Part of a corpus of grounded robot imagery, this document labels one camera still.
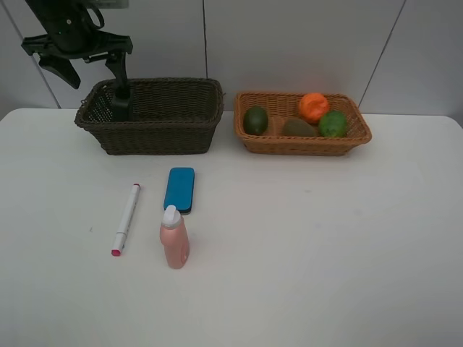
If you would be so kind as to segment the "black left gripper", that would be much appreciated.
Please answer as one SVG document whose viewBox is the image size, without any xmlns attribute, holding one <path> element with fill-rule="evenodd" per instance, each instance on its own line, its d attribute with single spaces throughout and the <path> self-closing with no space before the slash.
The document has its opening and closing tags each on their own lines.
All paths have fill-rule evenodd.
<svg viewBox="0 0 463 347">
<path fill-rule="evenodd" d="M 115 95 L 128 98 L 130 88 L 126 71 L 126 53 L 132 53 L 133 44 L 128 36 L 107 33 L 90 23 L 87 15 L 64 16 L 39 20 L 46 30 L 45 35 L 26 37 L 22 48 L 28 55 L 40 56 L 39 66 L 78 89 L 81 79 L 70 59 L 86 59 L 102 53 L 109 53 L 106 67 L 115 77 Z"/>
</svg>

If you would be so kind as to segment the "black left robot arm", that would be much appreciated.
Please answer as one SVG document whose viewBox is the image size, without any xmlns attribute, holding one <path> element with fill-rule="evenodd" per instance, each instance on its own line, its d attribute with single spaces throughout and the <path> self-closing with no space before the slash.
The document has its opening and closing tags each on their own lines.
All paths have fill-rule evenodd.
<svg viewBox="0 0 463 347">
<path fill-rule="evenodd" d="M 102 31 L 105 21 L 96 5 L 89 1 L 28 1 L 27 5 L 46 34 L 24 38 L 22 48 L 30 56 L 38 54 L 41 68 L 77 89 L 80 77 L 71 61 L 105 60 L 116 79 L 116 97 L 129 98 L 125 58 L 132 53 L 132 41 Z"/>
</svg>

